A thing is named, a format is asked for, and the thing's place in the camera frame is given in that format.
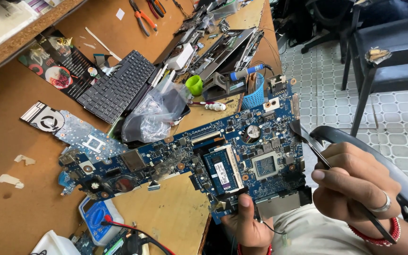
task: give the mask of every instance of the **white box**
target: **white box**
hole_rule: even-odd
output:
[[[193,47],[191,44],[186,43],[179,45],[173,50],[171,56],[165,63],[168,64],[168,69],[180,70],[184,67],[192,54]]]

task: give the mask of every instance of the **ring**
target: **ring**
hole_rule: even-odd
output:
[[[385,191],[382,191],[385,196],[387,197],[387,201],[385,202],[385,204],[380,207],[380,208],[369,208],[369,210],[371,210],[372,212],[386,212],[388,209],[390,209],[391,206],[391,199],[388,196],[388,194]]]

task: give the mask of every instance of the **green cup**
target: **green cup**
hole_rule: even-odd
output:
[[[188,78],[185,82],[185,86],[187,86],[188,90],[190,90],[191,94],[194,96],[200,96],[203,91],[203,81],[199,75],[193,75]]]

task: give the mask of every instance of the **fingernail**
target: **fingernail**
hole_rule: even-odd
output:
[[[248,207],[250,206],[250,198],[242,196],[238,199],[238,203],[243,207]]]
[[[323,180],[324,177],[325,177],[325,173],[320,170],[314,170],[311,173],[311,178],[313,178],[314,180]]]

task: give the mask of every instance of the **pliers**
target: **pliers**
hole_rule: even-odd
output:
[[[160,16],[160,17],[164,17],[166,10],[163,7],[163,5],[160,3],[159,0],[147,0],[147,3],[149,4],[149,8],[152,6],[152,8],[155,10],[155,12]]]
[[[133,10],[135,11],[135,17],[138,20],[138,24],[141,28],[141,30],[143,30],[144,34],[147,36],[150,36],[149,32],[147,32],[146,27],[143,24],[143,21],[141,18],[143,18],[145,21],[147,21],[147,23],[149,23],[149,25],[151,26],[151,28],[156,32],[157,31],[157,26],[155,25],[155,23],[149,18],[147,17],[147,15],[138,8],[138,6],[135,4],[135,2],[133,2],[133,0],[128,0],[130,2],[130,5],[132,6]]]

